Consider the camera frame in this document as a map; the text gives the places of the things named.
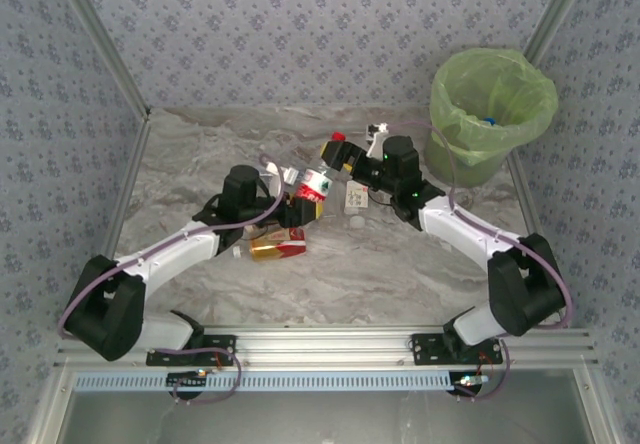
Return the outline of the red-capped bottle red green label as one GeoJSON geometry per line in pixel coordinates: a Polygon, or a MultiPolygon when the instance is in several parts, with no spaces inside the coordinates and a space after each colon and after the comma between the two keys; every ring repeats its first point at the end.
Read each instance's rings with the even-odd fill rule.
{"type": "Polygon", "coordinates": [[[326,200],[338,171],[327,165],[322,155],[330,142],[345,140],[346,136],[340,132],[332,134],[331,139],[322,146],[318,157],[306,168],[294,194],[296,198],[315,203],[323,203],[326,200]]]}

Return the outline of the bottle red gold label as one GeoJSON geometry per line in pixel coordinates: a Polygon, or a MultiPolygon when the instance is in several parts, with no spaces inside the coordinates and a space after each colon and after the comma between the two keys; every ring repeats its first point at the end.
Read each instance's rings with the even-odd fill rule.
{"type": "Polygon", "coordinates": [[[306,236],[302,228],[282,228],[258,232],[243,244],[234,246],[232,256],[259,262],[295,257],[306,250],[306,236]]]}

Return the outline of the green-lined trash bin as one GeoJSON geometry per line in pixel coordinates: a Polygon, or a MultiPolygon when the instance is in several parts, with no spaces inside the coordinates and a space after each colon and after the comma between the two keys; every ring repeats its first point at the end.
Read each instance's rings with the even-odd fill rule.
{"type": "Polygon", "coordinates": [[[451,56],[431,84],[431,123],[448,144],[498,153],[527,144],[558,110],[554,82],[513,49],[473,48],[451,56]],[[491,128],[485,117],[499,124],[491,128]]]}

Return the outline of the aluminium cross beam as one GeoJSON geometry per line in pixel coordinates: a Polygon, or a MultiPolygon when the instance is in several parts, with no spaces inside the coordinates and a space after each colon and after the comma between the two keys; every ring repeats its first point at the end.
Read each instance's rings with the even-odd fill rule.
{"type": "MultiPolygon", "coordinates": [[[[210,326],[209,334],[234,335],[236,355],[249,371],[392,370],[414,365],[410,340],[415,334],[439,334],[436,326],[210,326]]],[[[54,356],[56,367],[133,369],[145,365],[147,353],[179,349],[186,342],[167,325],[141,334],[120,359],[108,362],[82,342],[64,341],[54,356]]],[[[569,369],[599,365],[594,340],[583,329],[532,330],[507,337],[515,369],[569,369]]]]}

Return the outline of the small circuit board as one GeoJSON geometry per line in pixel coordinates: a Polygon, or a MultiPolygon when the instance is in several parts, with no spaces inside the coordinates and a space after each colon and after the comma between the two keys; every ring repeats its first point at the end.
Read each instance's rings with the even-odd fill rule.
{"type": "Polygon", "coordinates": [[[165,379],[166,387],[201,387],[206,384],[208,373],[205,370],[172,372],[165,379]]]}
{"type": "Polygon", "coordinates": [[[450,394],[468,398],[475,398],[482,386],[489,382],[489,377],[482,373],[450,372],[449,377],[453,385],[450,394]]]}

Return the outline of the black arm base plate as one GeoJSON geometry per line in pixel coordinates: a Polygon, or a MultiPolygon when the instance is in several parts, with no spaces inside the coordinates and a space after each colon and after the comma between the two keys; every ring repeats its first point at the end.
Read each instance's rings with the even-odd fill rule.
{"type": "Polygon", "coordinates": [[[418,333],[409,339],[409,348],[417,366],[502,364],[504,357],[499,341],[487,339],[468,345],[444,333],[418,333]]]}
{"type": "Polygon", "coordinates": [[[151,367],[232,367],[230,354],[236,351],[237,336],[233,334],[203,334],[192,336],[181,351],[154,349],[146,356],[151,367]]]}

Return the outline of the aluminium corner post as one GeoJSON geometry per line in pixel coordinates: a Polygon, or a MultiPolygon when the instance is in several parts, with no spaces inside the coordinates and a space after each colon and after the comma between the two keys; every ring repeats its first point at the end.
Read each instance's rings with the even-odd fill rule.
{"type": "Polygon", "coordinates": [[[147,106],[134,78],[101,21],[92,0],[68,0],[89,35],[94,48],[111,73],[125,100],[143,121],[147,120],[147,106]]]}
{"type": "Polygon", "coordinates": [[[544,12],[523,52],[532,65],[538,66],[542,62],[574,2],[575,0],[549,0],[545,5],[544,12]]]}

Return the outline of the grey metal lower frame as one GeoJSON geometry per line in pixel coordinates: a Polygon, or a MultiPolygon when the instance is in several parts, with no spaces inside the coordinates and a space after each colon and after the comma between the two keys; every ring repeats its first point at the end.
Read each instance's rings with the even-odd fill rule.
{"type": "Polygon", "coordinates": [[[600,376],[514,370],[491,397],[269,389],[178,405],[122,372],[60,369],[24,444],[626,444],[600,376]]]}

